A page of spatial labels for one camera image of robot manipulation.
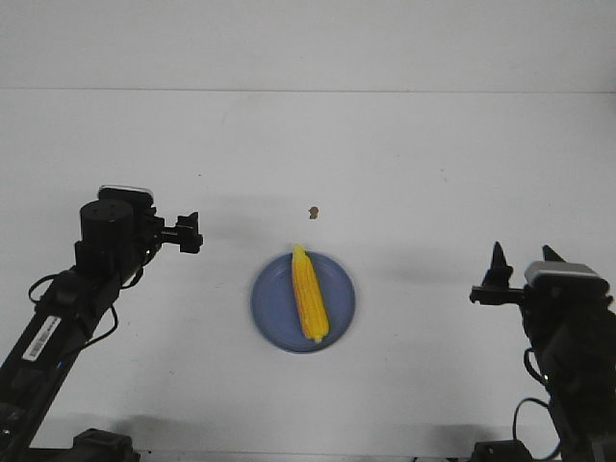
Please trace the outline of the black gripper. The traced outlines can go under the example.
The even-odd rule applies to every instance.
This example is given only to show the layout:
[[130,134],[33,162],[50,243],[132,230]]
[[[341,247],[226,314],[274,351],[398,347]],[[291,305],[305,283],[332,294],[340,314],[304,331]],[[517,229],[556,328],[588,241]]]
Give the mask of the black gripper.
[[[548,244],[542,246],[542,252],[545,262],[566,262]],[[614,341],[614,314],[608,309],[612,296],[579,297],[559,289],[537,291],[528,285],[508,289],[512,274],[501,244],[495,242],[483,286],[472,288],[470,301],[481,305],[518,305],[523,330],[534,347],[546,346],[562,327],[571,327],[574,339],[585,346],[607,346]]]
[[75,244],[75,270],[91,277],[132,279],[143,272],[163,244],[181,253],[198,254],[198,212],[178,216],[175,230],[165,226],[151,207],[98,198],[80,210],[81,240]]

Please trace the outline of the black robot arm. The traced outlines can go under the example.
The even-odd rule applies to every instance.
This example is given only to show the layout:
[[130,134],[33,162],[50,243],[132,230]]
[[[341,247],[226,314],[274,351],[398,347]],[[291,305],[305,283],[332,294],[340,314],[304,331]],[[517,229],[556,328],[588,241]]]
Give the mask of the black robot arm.
[[103,187],[79,212],[75,263],[46,277],[35,313],[1,366],[1,458],[20,461],[76,359],[99,342],[94,332],[134,287],[163,244],[196,254],[198,214],[169,227],[148,190]]
[[565,261],[550,246],[525,271],[521,289],[500,244],[471,302],[515,304],[530,346],[527,372],[546,390],[545,406],[564,461],[615,458],[615,314],[609,283],[584,264]]

